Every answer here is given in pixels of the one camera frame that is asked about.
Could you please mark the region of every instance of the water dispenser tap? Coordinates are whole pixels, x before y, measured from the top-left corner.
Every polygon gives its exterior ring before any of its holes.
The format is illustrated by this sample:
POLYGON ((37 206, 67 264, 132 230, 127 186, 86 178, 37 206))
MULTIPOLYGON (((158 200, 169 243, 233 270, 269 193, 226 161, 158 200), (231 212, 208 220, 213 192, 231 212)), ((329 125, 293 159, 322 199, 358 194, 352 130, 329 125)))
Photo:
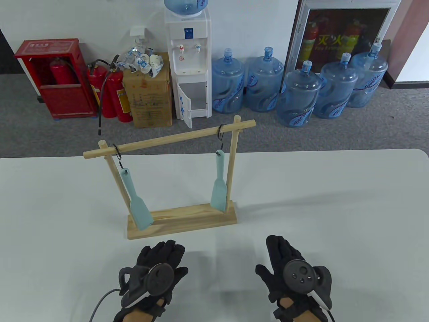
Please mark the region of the water dispenser tap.
POLYGON ((183 52, 185 51, 185 47, 183 45, 178 45, 177 46, 180 50, 180 53, 183 54, 183 52))

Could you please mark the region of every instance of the hand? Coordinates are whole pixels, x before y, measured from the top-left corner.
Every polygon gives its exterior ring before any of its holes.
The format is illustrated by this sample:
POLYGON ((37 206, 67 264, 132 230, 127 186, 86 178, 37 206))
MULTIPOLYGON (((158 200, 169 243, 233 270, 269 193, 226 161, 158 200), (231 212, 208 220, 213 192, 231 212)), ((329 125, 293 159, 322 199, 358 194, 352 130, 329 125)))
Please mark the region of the hand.
POLYGON ((164 306, 170 304, 172 298, 172 291, 179 281, 188 273, 187 267, 179 267, 182 260, 185 248, 182 245, 176 245, 176 242, 169 240, 166 243, 160 242, 154 248, 146 246, 140 252, 137 258, 137 265, 153 267, 159 263, 168 263, 174 269, 174 280, 170 288, 159 296, 147 296, 140 302, 128 309, 122 309, 114 319, 114 322, 122 322, 123 318, 131 313, 136 308, 142 312, 151 314, 152 316, 159 316, 165 309, 164 306), (163 299, 163 305, 160 307, 157 302, 163 299))
POLYGON ((293 318, 310 310, 318 319, 325 321, 326 316, 317 302, 307 295, 298 294, 290 290, 283 279, 283 269, 288 262, 294 259, 305 260, 301 253, 293 248, 282 236, 268 236, 266 245, 274 274, 271 274, 263 265, 256 265, 255 272, 268 287, 268 299, 270 302, 277 302, 277 305, 281 307, 280 300, 290 298, 293 301, 293 311, 290 310, 290 312, 293 312, 292 315, 296 315, 285 318, 280 317, 280 320, 292 321, 293 318))

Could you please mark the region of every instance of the wooden stand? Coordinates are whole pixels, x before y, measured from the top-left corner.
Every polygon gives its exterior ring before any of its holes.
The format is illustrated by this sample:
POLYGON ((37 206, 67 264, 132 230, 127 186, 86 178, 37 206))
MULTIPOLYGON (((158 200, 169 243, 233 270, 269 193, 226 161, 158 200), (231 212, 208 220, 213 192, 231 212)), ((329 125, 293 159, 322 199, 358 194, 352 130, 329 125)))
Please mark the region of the wooden stand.
MULTIPOLYGON (((122 198, 128 208, 128 239, 137 239, 144 237, 152 237, 159 235, 174 234, 183 231, 192 231, 197 229, 219 227, 225 225, 232 225, 237 223, 237 217, 234 209, 234 203, 230 200, 231 188, 233 183, 234 163, 237 152, 237 144, 239 132, 245 128, 252 128, 256 126, 255 120, 241 122, 241 117, 236 115, 234 123, 224 125, 221 127, 220 133, 232 132, 231 146, 230 146, 230 159, 228 163, 227 172, 227 208, 225 212, 214 209, 210 204, 201 204, 195 206, 173 208, 161 211, 155 211, 152 214, 154 223, 149 228, 140 231, 138 230, 133 214, 130 210, 130 197, 125 189, 124 183, 119 175, 118 168, 112 155, 116 154, 114 147, 108 147, 105 140, 99 141, 100 149, 84 152, 85 159, 97 158, 104 156, 109 169, 115 179, 116 185, 121 192, 122 198)), ((167 137, 159 137, 145 141, 127 143, 118 146, 120 153, 144 149, 152 146, 159 146, 168 143, 181 142, 199 137, 206 137, 216 135, 218 127, 207 128, 187 133, 174 134, 167 137)))

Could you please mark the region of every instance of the metal hook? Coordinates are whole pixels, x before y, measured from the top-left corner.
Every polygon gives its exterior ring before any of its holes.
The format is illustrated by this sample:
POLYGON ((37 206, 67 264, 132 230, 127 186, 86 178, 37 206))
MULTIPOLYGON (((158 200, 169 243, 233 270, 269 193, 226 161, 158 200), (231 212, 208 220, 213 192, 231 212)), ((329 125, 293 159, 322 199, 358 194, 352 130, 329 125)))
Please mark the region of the metal hook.
POLYGON ((121 166, 121 169, 123 169, 124 167, 122 166, 122 163, 121 163, 122 155, 121 155, 121 153, 119 152, 119 149, 118 149, 118 147, 116 146, 116 144, 113 144, 113 146, 115 147, 115 150, 116 150, 116 156, 117 156, 117 158, 118 158, 118 160, 119 160, 119 165, 121 166))
POLYGON ((224 150, 224 143, 222 142, 222 139, 224 138, 224 132, 221 134, 221 128, 223 127, 223 124, 221 124, 218 128, 218 140, 221 142, 221 150, 224 150))

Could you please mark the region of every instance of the red fire extinguisher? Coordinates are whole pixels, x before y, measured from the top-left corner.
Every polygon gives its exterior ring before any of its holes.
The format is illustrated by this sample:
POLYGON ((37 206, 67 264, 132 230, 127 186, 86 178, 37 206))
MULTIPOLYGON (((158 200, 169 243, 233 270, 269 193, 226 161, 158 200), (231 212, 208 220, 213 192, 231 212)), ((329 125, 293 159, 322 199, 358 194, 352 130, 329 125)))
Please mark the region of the red fire extinguisher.
POLYGON ((104 74, 104 79, 100 88, 100 104, 99 104, 99 112, 98 112, 98 135, 101 135, 101 114, 104 109, 104 100, 110 99, 110 102, 113 106, 116 115, 118 116, 118 120, 121 122, 131 122, 133 117, 131 116, 131 108, 130 103, 128 101, 127 94, 125 92, 124 86, 122 85, 122 79, 124 77, 124 73, 116 68, 116 60, 119 55, 116 55, 113 61, 109 64, 101 59, 97 59, 95 62, 89 65, 89 73, 91 70, 95 70, 95 66, 98 61, 102 61, 109 65, 110 70, 104 74))
POLYGON ((301 49, 299 50, 298 62, 302 65, 302 62, 310 59, 311 51, 313 50, 314 43, 317 36, 319 35, 319 27, 315 22, 309 22, 305 28, 304 37, 301 43, 301 49))
POLYGON ((118 120, 127 123, 131 122, 133 117, 131 116, 130 102, 128 101, 127 93, 125 92, 124 85, 122 85, 123 78, 124 73, 121 70, 113 70, 107 78, 106 85, 109 89, 116 114, 118 115, 118 120))
POLYGON ((361 24, 358 20, 354 19, 352 23, 347 25, 344 35, 341 37, 341 46, 337 50, 337 59, 341 59, 343 53, 352 53, 354 47, 359 41, 360 33, 362 32, 361 24))
POLYGON ((78 84, 73 67, 60 58, 55 58, 50 64, 52 74, 58 85, 78 84))
MULTIPOLYGON (((97 61, 90 65, 87 71, 88 80, 91 84, 91 88, 94 92, 98 106, 100 106, 101 88, 103 87, 104 79, 106 78, 107 72, 107 68, 97 65, 97 61)), ((116 117, 116 110, 113 107, 112 98, 110 97, 110 93, 108 92, 106 92, 103 96, 103 108, 101 110, 101 113, 105 118, 116 117)))

